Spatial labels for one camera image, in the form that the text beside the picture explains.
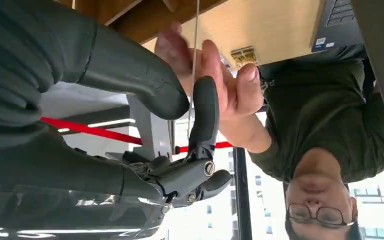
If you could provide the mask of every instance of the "man's hand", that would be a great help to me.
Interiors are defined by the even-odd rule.
[[[171,66],[186,94],[190,95],[196,81],[192,79],[193,49],[188,47],[180,35],[181,30],[180,24],[174,23],[170,29],[160,33],[155,54]],[[246,117],[263,105],[257,67],[247,64],[238,71],[237,77],[233,78],[221,63],[216,45],[210,40],[203,42],[202,50],[198,50],[196,56],[196,78],[204,76],[210,76],[215,81],[222,121]]]
[[[188,47],[180,35],[181,31],[180,24],[174,23],[170,29],[160,33],[155,54],[171,66],[189,96],[198,78],[212,77],[217,87],[221,133],[234,146],[246,148],[253,153],[266,151],[272,139],[253,114],[263,106],[257,67],[247,64],[234,78],[220,61],[219,50],[214,42],[206,40],[202,43],[202,50],[196,52],[197,79],[192,79],[194,50]]]

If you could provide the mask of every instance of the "laptop keyboard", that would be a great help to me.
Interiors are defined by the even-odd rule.
[[[327,26],[344,24],[354,20],[353,6],[351,0],[336,0],[330,14]]]

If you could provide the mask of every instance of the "white wall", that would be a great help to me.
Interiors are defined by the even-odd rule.
[[[121,134],[129,134],[129,127],[112,128],[110,130]],[[131,145],[123,141],[86,133],[69,134],[63,137],[70,147],[84,150],[91,156],[99,155],[105,157],[105,152],[124,153],[129,150],[129,145]]]

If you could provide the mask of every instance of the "red bar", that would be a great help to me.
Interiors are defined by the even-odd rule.
[[[91,135],[100,136],[100,137],[113,139],[117,141],[123,141],[126,143],[142,145],[142,140],[138,137],[102,129],[99,127],[89,127],[84,124],[50,118],[50,117],[41,117],[40,120],[58,129],[70,129],[70,131],[73,131],[73,132],[91,134]],[[228,143],[227,141],[217,142],[215,144],[216,149],[231,148],[231,147],[233,147],[232,144]],[[187,146],[180,147],[180,153],[187,153],[187,152],[188,152]]]

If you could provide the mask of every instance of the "metal bolt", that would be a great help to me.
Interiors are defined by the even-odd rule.
[[[197,199],[197,196],[195,195],[195,192],[191,192],[187,195],[187,203],[188,204],[193,204],[196,199]]]
[[[211,177],[214,174],[214,169],[215,169],[214,162],[207,161],[204,165],[204,174],[207,177]]]

